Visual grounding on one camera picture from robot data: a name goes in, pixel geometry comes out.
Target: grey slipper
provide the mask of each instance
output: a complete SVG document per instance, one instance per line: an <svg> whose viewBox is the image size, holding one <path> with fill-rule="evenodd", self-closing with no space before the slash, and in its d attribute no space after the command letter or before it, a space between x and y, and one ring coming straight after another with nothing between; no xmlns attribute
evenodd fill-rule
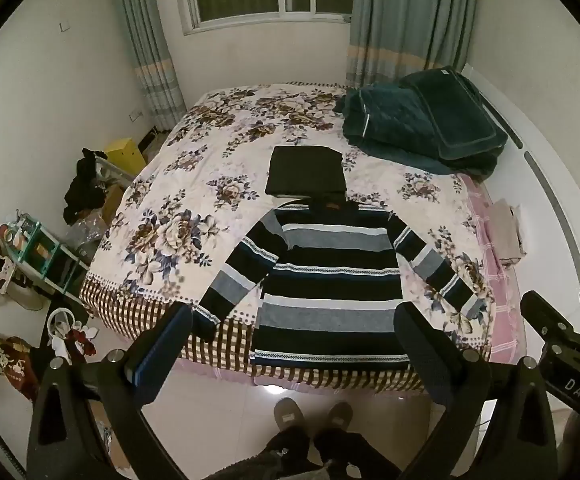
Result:
<svg viewBox="0 0 580 480"><path fill-rule="evenodd" d="M346 431L350 427L350 422L352 422L352 416L354 412L352 406L347 402L342 401L335 404L332 409L327 413L326 427L327 428L340 428Z"/></svg>
<svg viewBox="0 0 580 480"><path fill-rule="evenodd" d="M290 397L279 400L275 405L275 421L280 431L292 426L305 427L305 418L299 405Z"/></svg>

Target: floral bedspread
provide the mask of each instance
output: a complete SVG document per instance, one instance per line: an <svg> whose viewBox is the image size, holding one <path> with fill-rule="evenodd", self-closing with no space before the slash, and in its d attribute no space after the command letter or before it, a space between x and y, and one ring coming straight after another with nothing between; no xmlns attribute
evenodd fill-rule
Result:
<svg viewBox="0 0 580 480"><path fill-rule="evenodd" d="M279 144L328 146L343 153L348 196L395 211L447 256L488 309L468 320L433 293L400 259L404 297L457 345L486 352L493 296L483 277L462 177L438 176L380 160L350 146L333 112L337 86L273 84L211 92L183 117L159 154L126 190L97 251L82 298L117 332L132 338L172 301L198 303L247 231L288 199L265 194L270 156ZM99 287L92 293L92 283ZM230 314L252 325L254 290ZM114 319L102 303L114 303Z"/></svg>

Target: wall socket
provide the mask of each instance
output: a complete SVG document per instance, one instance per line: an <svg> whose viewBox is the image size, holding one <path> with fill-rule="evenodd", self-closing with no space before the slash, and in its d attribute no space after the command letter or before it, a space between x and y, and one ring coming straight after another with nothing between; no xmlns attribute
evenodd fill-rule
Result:
<svg viewBox="0 0 580 480"><path fill-rule="evenodd" d="M139 117L141 117L144 113L141 111L141 108L135 108L130 112L130 120L134 123Z"/></svg>

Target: grey-blue curtain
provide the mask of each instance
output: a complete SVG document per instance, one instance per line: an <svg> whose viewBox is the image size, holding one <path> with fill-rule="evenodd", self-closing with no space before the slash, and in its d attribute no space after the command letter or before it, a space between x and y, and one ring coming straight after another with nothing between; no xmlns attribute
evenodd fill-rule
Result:
<svg viewBox="0 0 580 480"><path fill-rule="evenodd" d="M476 0L354 0L347 84L465 65Z"/></svg>
<svg viewBox="0 0 580 480"><path fill-rule="evenodd" d="M167 49L157 0L114 0L129 53L158 130L171 130L185 114Z"/></svg>

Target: striped sweater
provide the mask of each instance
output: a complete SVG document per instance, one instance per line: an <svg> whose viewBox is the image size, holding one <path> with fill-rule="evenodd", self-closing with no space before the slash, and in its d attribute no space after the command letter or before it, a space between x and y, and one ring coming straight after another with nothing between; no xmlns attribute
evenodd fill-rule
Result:
<svg viewBox="0 0 580 480"><path fill-rule="evenodd" d="M458 312L483 300L394 213L299 200L271 210L228 257L201 298L193 332L215 325L262 283L249 358L254 364L381 370L406 363L393 330L403 300L396 253Z"/></svg>

